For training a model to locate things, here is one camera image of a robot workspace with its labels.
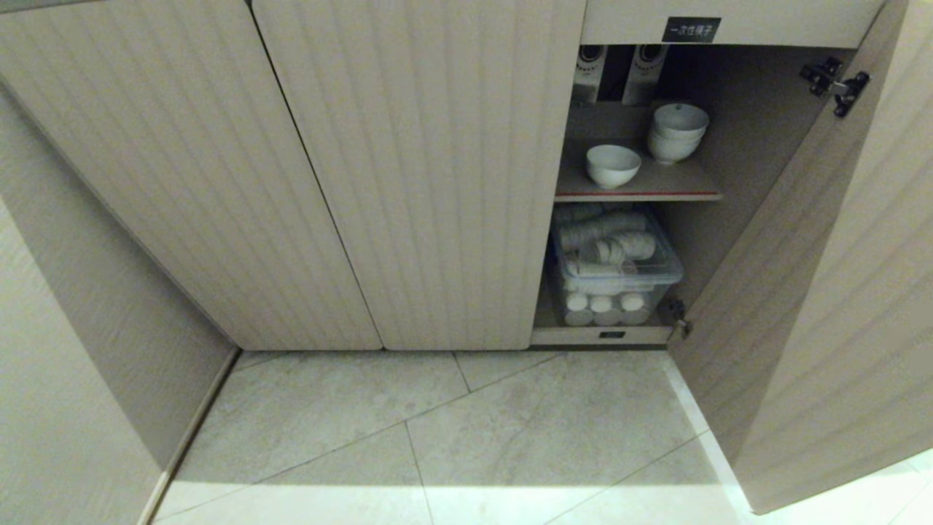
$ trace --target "baseboard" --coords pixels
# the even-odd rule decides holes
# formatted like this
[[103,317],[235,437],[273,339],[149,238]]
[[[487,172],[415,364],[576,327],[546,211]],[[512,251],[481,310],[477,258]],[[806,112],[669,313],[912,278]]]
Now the baseboard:
[[204,421],[204,418],[207,417],[207,412],[210,410],[211,405],[214,404],[214,399],[216,399],[217,395],[220,393],[220,388],[223,387],[224,381],[227,380],[227,377],[233,370],[233,364],[236,363],[241,353],[243,353],[243,351],[238,348],[232,351],[224,362],[224,365],[220,367],[220,370],[214,377],[214,381],[211,382],[211,387],[207,389],[204,399],[202,399],[201,404],[198,406],[194,418],[191,419],[188,429],[185,430],[185,435],[178,444],[178,449],[175,450],[172,458],[169,460],[168,466],[159,476],[159,481],[156,482],[156,487],[152,490],[152,495],[149,496],[149,500],[143,508],[143,514],[140,516],[137,525],[147,525],[155,518],[156,511],[159,510],[159,503],[162,501],[162,496],[165,495],[169,483],[172,481],[175,472],[181,465],[181,461],[185,458],[185,453],[188,452],[188,447],[190,447],[191,442],[194,441],[194,436],[197,435],[198,429],[201,428],[201,423]]

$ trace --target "plastic storage box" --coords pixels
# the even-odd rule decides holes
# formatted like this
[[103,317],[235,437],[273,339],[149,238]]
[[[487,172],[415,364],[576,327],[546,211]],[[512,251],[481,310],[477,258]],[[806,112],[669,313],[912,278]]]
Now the plastic storage box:
[[[587,238],[580,229],[589,227]],[[621,261],[613,254],[611,263],[594,262],[593,243],[619,234],[654,238],[650,257]],[[557,259],[556,293],[562,319],[568,326],[634,326],[643,324],[658,307],[667,289],[680,282],[684,268],[661,226],[646,208],[607,211],[585,220],[558,223],[551,229]],[[602,254],[610,257],[604,249]]]

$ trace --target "label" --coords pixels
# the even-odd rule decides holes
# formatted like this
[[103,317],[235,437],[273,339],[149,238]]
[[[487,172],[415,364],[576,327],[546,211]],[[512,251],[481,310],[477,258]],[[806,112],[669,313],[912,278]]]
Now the label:
[[661,42],[712,44],[721,18],[668,17]]

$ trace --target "tile floor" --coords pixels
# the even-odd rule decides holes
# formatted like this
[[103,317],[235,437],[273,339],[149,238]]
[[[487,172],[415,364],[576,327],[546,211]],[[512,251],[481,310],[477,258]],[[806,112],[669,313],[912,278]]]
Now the tile floor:
[[927,452],[754,516],[660,351],[245,353],[156,521],[914,525],[931,480]]

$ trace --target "ribbed cabinet door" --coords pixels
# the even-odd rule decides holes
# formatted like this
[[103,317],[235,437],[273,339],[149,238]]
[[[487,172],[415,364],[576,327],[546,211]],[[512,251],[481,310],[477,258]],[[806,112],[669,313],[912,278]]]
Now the ribbed cabinet door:
[[382,346],[242,0],[10,13],[0,56],[60,151],[238,345]]
[[585,4],[254,2],[387,348],[529,345]]

